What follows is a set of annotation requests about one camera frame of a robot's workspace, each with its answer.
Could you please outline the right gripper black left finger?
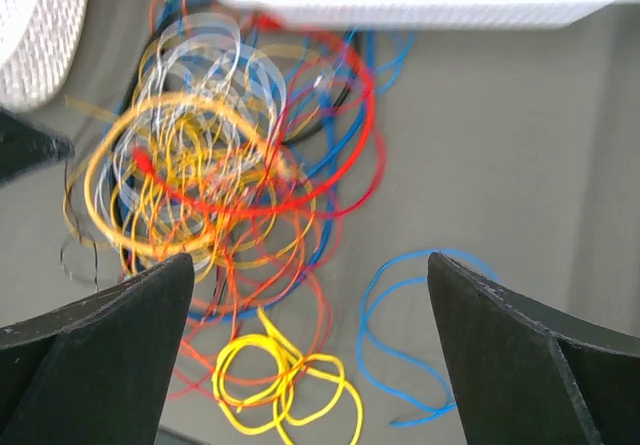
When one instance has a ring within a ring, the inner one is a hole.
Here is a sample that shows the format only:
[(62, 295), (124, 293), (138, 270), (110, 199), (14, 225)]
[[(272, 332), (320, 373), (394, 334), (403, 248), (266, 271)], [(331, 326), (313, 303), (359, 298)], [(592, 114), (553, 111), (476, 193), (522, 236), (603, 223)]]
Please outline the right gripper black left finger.
[(2, 328), (2, 443), (153, 443), (193, 288), (180, 253)]

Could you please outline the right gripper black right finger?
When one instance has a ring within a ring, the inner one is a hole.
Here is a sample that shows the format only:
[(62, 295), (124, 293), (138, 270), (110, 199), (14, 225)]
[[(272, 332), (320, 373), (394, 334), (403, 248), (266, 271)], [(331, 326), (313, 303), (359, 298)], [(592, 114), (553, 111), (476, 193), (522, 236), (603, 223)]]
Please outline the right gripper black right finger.
[(470, 444), (636, 444), (639, 339), (514, 292), (451, 257), (428, 286)]

